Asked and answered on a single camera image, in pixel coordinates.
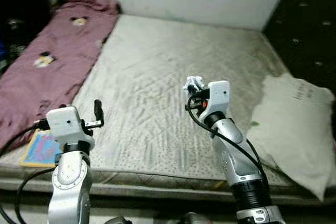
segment bed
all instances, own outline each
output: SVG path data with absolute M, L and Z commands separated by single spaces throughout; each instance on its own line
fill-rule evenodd
M 184 111 L 187 76 L 229 80 L 230 113 L 246 132 L 263 97 L 265 76 L 288 70 L 260 32 L 121 15 L 73 104 L 94 119 L 100 99 L 105 126 L 94 130 L 91 193 L 105 196 L 233 201 L 214 165 L 208 134 Z M 15 190 L 35 168 L 19 166 L 25 146 L 0 160 L 0 188 Z M 276 204 L 319 205 L 307 190 L 265 167 Z M 51 191 L 50 175 L 26 186 Z M 324 204 L 336 202 L 329 189 Z

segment quilted mattress surface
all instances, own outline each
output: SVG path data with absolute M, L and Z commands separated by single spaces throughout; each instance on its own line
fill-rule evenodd
M 90 153 L 92 193 L 232 200 L 209 134 L 184 111 L 182 86 L 190 75 L 229 80 L 230 114 L 245 133 L 263 97 L 263 79 L 284 72 L 257 31 L 121 15 L 73 101 L 86 121 L 94 119 L 94 99 L 103 104 L 105 126 L 94 130 Z M 24 149 L 1 159 L 0 188 L 15 189 L 34 171 L 18 165 Z M 267 167 L 266 173 L 274 198 L 312 197 L 285 175 Z M 27 189 L 48 191 L 49 179 Z

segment book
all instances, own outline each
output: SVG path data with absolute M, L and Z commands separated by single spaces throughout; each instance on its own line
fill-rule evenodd
M 51 135 L 50 130 L 36 130 L 27 146 L 20 165 L 53 168 L 55 167 L 55 157 L 61 152 L 59 144 Z

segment white pillow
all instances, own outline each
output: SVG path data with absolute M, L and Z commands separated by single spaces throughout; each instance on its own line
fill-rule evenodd
M 283 171 L 321 201 L 336 185 L 331 128 L 334 96 L 290 74 L 267 77 L 247 138 L 262 161 Z

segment pink blanket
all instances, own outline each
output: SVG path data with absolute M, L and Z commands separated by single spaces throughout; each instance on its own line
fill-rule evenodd
M 119 13 L 116 0 L 65 0 L 0 79 L 0 149 L 19 131 L 70 103 Z M 14 144 L 28 142 L 24 136 Z

